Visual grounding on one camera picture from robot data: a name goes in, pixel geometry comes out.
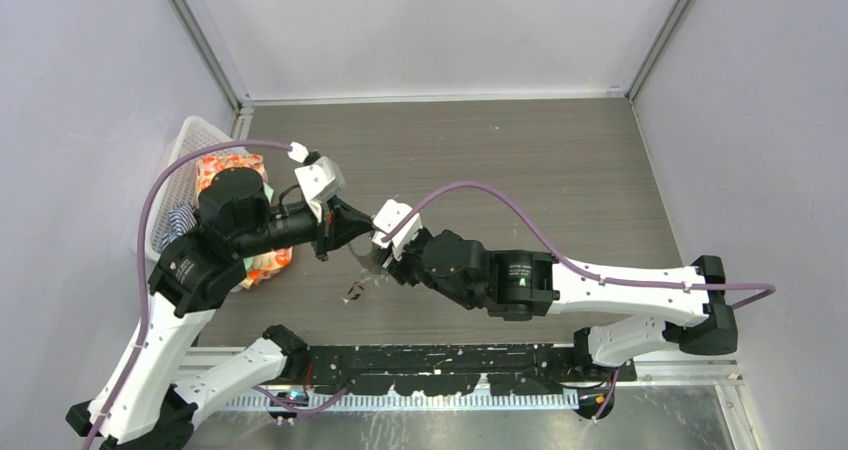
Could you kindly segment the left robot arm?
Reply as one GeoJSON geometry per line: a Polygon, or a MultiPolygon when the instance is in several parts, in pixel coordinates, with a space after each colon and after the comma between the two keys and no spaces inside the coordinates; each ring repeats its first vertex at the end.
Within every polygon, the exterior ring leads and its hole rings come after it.
{"type": "Polygon", "coordinates": [[[247,275],[244,262],[310,244],[320,259],[370,232],[371,219],[341,199],[272,206],[250,168],[217,173],[198,197],[197,225],[164,248],[142,273],[149,300],[132,340],[104,389],[71,406],[66,420],[86,443],[106,449],[180,449],[211,414],[269,380],[298,382],[307,344],[281,325],[237,356],[195,377],[176,371],[200,331],[247,275]]]}

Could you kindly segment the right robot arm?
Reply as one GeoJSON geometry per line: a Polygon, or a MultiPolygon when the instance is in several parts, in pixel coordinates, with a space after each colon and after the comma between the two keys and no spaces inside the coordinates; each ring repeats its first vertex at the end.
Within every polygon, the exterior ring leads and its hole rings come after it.
{"type": "Polygon", "coordinates": [[[372,238],[372,258],[402,285],[423,285],[459,306],[484,309],[505,321],[565,313],[616,314],[621,321],[579,329],[571,367],[584,380],[646,353],[676,348],[685,354],[723,356],[738,347],[738,326],[720,291],[719,258],[692,266],[640,269],[597,266],[599,279],[572,271],[551,253],[488,250],[444,230],[418,230],[413,238],[372,238]]]}

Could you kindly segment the blue striped cloth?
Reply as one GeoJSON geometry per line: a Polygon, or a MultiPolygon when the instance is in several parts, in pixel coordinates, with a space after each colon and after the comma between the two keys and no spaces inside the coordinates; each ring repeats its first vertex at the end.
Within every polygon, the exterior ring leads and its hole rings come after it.
{"type": "Polygon", "coordinates": [[[166,248],[197,225],[194,208],[188,203],[178,204],[167,213],[167,229],[162,238],[161,249],[166,248]]]}

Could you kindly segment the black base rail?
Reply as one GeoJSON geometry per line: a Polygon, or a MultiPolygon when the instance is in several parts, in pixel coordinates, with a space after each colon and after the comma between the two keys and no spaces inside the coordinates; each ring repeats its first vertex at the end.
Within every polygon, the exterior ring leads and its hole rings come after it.
{"type": "Polygon", "coordinates": [[[272,384],[331,395],[468,395],[486,383],[496,396],[547,395],[563,384],[608,382],[614,370],[552,344],[312,346],[272,384]]]}

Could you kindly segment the silver perforated keyring plate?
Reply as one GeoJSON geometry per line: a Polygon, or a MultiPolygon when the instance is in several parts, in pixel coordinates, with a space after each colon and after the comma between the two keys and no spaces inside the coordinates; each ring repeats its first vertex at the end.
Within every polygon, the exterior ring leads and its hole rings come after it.
{"type": "Polygon", "coordinates": [[[361,267],[360,278],[351,284],[342,298],[345,304],[349,304],[359,299],[369,284],[379,287],[380,282],[387,278],[388,272],[383,267],[383,248],[371,244],[367,252],[359,253],[352,243],[348,243],[346,249],[361,267]]]}

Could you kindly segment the orange floral cloth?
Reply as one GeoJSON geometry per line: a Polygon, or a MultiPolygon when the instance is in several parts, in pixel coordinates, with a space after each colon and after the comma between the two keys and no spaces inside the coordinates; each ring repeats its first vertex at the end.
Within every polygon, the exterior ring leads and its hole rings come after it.
{"type": "MultiPolygon", "coordinates": [[[[212,184],[213,178],[221,171],[231,168],[249,168],[259,173],[264,184],[264,192],[271,201],[274,190],[268,184],[269,177],[264,166],[262,155],[254,153],[213,154],[200,157],[195,163],[195,200],[200,193],[212,184]]],[[[241,289],[251,289],[261,281],[272,278],[287,267],[293,256],[291,248],[272,250],[244,260],[246,277],[240,282],[241,289]]]]}

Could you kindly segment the white plastic basket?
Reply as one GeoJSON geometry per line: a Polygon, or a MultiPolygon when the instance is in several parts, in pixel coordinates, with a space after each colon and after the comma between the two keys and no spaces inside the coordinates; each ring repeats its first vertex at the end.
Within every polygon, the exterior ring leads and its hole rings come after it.
{"type": "MultiPolygon", "coordinates": [[[[187,117],[177,136],[166,146],[160,161],[159,172],[179,158],[206,147],[230,142],[232,138],[199,116],[187,117]]],[[[149,261],[160,257],[161,242],[166,232],[167,213],[178,204],[192,204],[195,196],[195,163],[197,158],[181,165],[170,174],[150,201],[144,213],[145,225],[143,255],[149,261]]]]}

